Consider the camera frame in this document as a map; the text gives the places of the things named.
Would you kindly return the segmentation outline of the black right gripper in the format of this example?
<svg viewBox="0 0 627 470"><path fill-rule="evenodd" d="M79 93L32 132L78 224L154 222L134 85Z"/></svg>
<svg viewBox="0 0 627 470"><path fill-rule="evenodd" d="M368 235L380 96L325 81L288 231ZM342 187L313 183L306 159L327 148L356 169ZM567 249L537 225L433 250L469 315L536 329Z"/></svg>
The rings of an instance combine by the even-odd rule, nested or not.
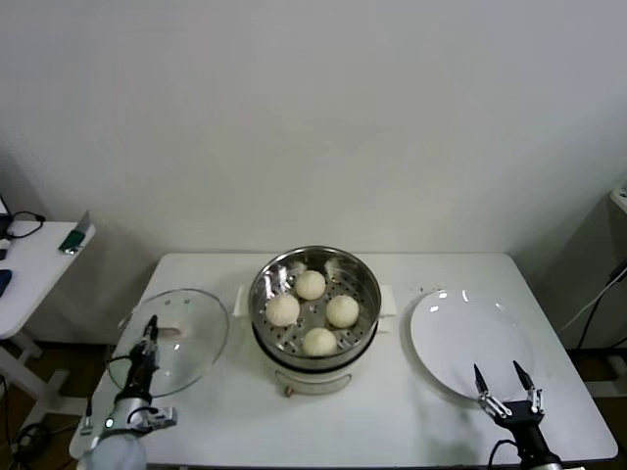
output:
<svg viewBox="0 0 627 470"><path fill-rule="evenodd" d="M540 430L545 414L543 391L535 386L531 376L516 360L513 366L526 399L501 402L490 393L480 369L474 364L478 403L498 426L513 435L522 461L552 461L553 453Z"/></svg>

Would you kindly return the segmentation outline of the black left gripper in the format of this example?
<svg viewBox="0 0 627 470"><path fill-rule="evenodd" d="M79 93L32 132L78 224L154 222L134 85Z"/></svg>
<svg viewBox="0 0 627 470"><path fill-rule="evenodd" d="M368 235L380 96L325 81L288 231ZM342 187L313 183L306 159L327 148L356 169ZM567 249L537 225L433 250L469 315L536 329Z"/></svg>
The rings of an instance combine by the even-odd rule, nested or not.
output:
<svg viewBox="0 0 627 470"><path fill-rule="evenodd" d="M158 316L152 315L147 322L142 336L142 351L131 352L131 362L120 399L151 400L150 388L154 373L158 370Z"/></svg>

